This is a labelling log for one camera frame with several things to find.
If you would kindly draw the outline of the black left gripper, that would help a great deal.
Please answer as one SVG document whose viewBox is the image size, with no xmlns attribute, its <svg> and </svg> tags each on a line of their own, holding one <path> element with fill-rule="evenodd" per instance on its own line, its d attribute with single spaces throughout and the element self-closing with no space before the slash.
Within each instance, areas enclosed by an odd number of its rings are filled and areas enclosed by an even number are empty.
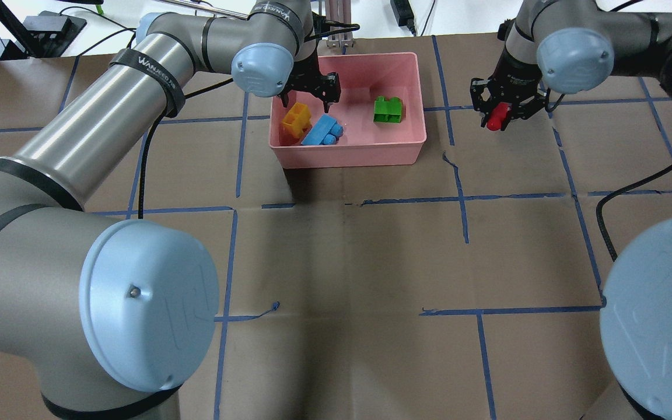
<svg viewBox="0 0 672 420">
<path fill-rule="evenodd" d="M 311 55 L 294 63 L 293 69 L 278 98 L 282 107 L 291 109 L 295 103 L 293 92 L 309 93 L 323 103 L 323 111 L 328 114 L 331 106 L 341 99 L 341 81 L 338 72 L 323 74 L 319 55 Z"/>
</svg>

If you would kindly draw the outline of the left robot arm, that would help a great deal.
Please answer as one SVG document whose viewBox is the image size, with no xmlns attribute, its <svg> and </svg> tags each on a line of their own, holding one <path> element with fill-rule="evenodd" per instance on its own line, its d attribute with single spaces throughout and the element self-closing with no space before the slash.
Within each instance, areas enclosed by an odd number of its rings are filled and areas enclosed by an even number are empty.
<svg viewBox="0 0 672 420">
<path fill-rule="evenodd" d="M 0 157 L 0 352 L 34 366 L 56 417 L 179 419 L 178 390 L 214 335 L 214 262 L 186 232 L 85 203 L 147 130 L 179 114 L 197 72 L 258 97 L 320 76 L 315 20 L 309 1 L 150 13 L 134 47 Z"/>
</svg>

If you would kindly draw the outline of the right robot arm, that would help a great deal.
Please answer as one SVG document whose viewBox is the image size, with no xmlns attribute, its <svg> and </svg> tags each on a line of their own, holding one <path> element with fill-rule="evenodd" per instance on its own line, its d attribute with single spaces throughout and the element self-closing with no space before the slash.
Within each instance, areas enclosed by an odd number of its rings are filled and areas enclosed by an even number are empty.
<svg viewBox="0 0 672 420">
<path fill-rule="evenodd" d="M 549 106 L 549 93 L 591 90 L 611 75 L 657 79 L 672 99 L 672 12 L 603 10 L 595 1 L 525 1 L 504 22 L 505 44 L 488 79 L 470 82 L 482 127 L 505 130 Z M 613 382 L 585 419 L 672 419 L 672 219 L 646 229 L 622 251 L 603 218 L 610 200 L 672 171 L 672 164 L 617 189 L 596 205 L 613 261 L 599 313 Z"/>
</svg>

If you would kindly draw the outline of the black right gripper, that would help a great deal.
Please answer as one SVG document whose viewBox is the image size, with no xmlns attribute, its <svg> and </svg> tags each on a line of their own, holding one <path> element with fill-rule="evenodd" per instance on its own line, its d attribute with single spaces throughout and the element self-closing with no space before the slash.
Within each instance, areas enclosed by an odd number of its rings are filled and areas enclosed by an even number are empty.
<svg viewBox="0 0 672 420">
<path fill-rule="evenodd" d="M 509 103 L 507 121 L 527 120 L 547 104 L 539 90 L 542 79 L 537 65 L 523 63 L 502 50 L 493 74 L 488 79 L 474 78 L 470 82 L 470 98 L 480 114 L 480 127 L 488 128 L 492 109 L 498 103 Z"/>
</svg>

